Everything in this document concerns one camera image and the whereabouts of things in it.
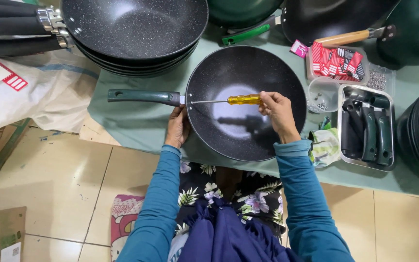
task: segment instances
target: screwdriver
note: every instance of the screwdriver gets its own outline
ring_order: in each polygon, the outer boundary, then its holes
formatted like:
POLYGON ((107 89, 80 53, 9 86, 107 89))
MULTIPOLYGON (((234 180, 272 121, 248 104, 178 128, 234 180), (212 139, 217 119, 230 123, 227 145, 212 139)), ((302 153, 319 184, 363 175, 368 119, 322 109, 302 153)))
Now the screwdriver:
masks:
POLYGON ((227 100, 210 100, 210 101, 196 101, 191 104, 206 104, 206 103, 228 103, 228 104, 260 104, 260 94, 250 94, 247 96, 229 97, 227 100))

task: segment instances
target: tile floor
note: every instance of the tile floor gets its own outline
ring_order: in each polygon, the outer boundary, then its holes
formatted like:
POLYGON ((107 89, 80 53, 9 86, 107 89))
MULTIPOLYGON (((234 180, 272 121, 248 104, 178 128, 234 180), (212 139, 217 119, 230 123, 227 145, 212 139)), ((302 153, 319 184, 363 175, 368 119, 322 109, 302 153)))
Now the tile floor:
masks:
MULTIPOLYGON (((109 262, 112 201, 142 194, 157 162, 148 153, 30 128, 0 171, 0 209, 27 206, 24 262, 109 262)), ((323 189, 356 261, 419 261, 419 198, 323 189)))

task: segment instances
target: qr code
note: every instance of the qr code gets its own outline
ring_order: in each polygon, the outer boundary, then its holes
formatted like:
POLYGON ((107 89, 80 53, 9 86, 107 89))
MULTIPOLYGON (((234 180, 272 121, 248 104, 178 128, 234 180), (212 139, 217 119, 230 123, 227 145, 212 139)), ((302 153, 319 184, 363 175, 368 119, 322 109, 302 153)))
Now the qr code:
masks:
POLYGON ((16 247, 12 250, 12 256, 16 256, 19 254, 19 247, 16 247))

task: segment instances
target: forearm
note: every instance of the forearm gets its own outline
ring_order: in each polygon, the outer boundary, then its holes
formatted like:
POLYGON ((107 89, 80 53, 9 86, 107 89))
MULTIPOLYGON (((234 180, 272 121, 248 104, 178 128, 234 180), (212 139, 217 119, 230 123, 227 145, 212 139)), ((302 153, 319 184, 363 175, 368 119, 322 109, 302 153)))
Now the forearm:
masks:
POLYGON ((177 200, 180 158, 177 152, 177 149, 175 152, 161 152, 135 228, 129 235, 118 262, 166 261, 179 211, 177 200))
POLYGON ((287 200, 290 246, 306 261, 353 261, 307 156, 307 144, 297 141, 275 146, 287 200))

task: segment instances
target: yellow screwdriver handle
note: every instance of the yellow screwdriver handle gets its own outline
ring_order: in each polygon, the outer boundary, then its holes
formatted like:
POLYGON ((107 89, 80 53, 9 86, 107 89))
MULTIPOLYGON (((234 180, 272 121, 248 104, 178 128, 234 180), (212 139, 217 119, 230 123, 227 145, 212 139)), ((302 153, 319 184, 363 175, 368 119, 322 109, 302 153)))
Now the yellow screwdriver handle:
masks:
POLYGON ((250 94, 247 96, 236 96, 227 98, 229 104, 260 104, 260 94, 250 94))

